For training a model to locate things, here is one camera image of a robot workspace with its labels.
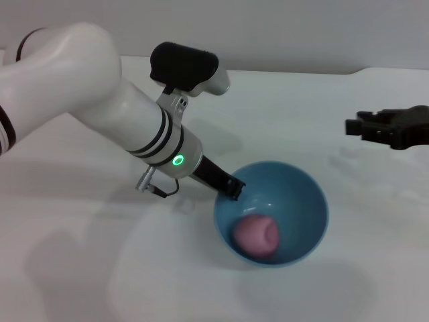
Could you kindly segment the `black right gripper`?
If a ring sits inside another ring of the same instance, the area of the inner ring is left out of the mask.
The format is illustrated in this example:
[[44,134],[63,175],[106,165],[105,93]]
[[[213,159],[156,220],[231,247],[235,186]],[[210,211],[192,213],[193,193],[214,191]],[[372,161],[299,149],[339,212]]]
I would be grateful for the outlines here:
[[393,150],[428,145],[428,106],[409,109],[359,111],[357,119],[345,121],[345,133],[364,141],[390,145]]

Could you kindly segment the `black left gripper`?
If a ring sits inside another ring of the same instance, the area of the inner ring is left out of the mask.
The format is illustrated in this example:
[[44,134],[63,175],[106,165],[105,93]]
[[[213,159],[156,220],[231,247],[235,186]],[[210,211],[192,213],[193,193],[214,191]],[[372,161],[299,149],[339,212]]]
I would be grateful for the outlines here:
[[191,178],[224,194],[232,201],[238,200],[246,185],[238,178],[231,178],[230,174],[222,170],[206,156],[202,157],[196,170],[191,174]]

